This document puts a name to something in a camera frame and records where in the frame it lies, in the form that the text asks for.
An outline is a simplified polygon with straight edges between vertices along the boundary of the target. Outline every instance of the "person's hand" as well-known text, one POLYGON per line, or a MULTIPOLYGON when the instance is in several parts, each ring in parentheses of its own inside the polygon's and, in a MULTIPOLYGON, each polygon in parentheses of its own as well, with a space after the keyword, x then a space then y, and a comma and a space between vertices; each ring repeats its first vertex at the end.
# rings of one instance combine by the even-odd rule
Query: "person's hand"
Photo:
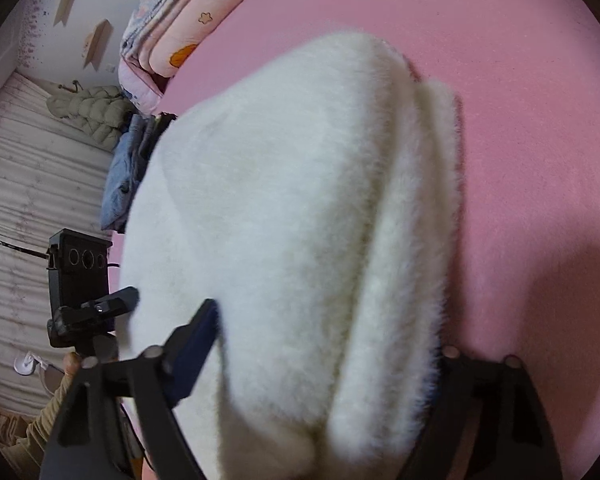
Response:
POLYGON ((75 352, 69 352, 62 359, 62 367, 64 368, 64 373, 69 377, 73 377, 78 370, 80 369, 80 365, 82 364, 81 357, 75 352))

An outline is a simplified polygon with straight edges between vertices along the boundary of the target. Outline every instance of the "beige sleeve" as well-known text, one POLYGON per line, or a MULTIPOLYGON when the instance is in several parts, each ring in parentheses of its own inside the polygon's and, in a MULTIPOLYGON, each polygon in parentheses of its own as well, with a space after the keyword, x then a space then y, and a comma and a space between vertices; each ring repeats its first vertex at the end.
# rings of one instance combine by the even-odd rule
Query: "beige sleeve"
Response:
POLYGON ((65 375, 52 399, 42 409, 36 420, 27 427, 27 436, 19 438, 14 446, 0 451, 21 480, 38 480, 45 455, 46 441, 53 428, 60 405, 64 400, 72 377, 65 375))

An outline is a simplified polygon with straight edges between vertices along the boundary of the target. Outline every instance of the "black cable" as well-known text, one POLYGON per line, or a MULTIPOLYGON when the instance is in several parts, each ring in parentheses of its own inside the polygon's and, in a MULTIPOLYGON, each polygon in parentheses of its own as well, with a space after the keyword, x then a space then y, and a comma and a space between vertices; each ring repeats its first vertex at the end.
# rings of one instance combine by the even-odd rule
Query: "black cable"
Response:
POLYGON ((2 240, 0 240, 0 245, 2 245, 3 247, 7 247, 9 249, 13 249, 15 251, 20 251, 21 253, 28 254, 29 256, 35 256, 37 258, 44 258, 45 260, 47 259, 45 253, 39 253, 37 251, 32 251, 31 249, 25 249, 24 247, 18 247, 16 245, 11 245, 10 243, 3 242, 2 240))

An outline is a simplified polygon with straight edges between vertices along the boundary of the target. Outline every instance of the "pink mattress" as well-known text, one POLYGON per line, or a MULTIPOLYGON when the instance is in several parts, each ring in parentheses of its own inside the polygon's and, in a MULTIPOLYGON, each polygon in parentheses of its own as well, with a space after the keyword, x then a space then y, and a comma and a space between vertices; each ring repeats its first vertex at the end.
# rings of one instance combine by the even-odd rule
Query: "pink mattress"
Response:
POLYGON ((600 453, 600 26, 581 0, 246 0, 162 109, 342 28, 458 92, 465 204, 444 338, 525 360, 565 478, 579 478, 600 453))

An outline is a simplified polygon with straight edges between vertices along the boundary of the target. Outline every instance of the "black metal bracket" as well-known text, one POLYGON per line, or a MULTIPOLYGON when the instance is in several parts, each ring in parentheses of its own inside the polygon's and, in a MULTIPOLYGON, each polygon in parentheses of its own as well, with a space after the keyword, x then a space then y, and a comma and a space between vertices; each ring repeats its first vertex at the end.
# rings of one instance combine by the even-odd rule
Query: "black metal bracket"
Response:
POLYGON ((83 356, 94 355, 93 337, 112 332, 114 318, 132 312, 138 299, 138 290, 128 286, 77 308, 63 305, 46 323, 49 343, 54 348, 75 346, 83 356))
POLYGON ((42 463, 42 480, 132 480, 119 397, 133 397, 154 469, 164 480, 205 480, 172 408, 190 395, 218 334, 218 305, 202 304, 165 345, 137 358, 82 362, 62 403, 42 463))
POLYGON ((439 395, 398 480, 445 480, 473 397, 480 426, 465 480, 562 480, 560 459, 538 393, 522 361, 474 360, 443 349, 439 395))

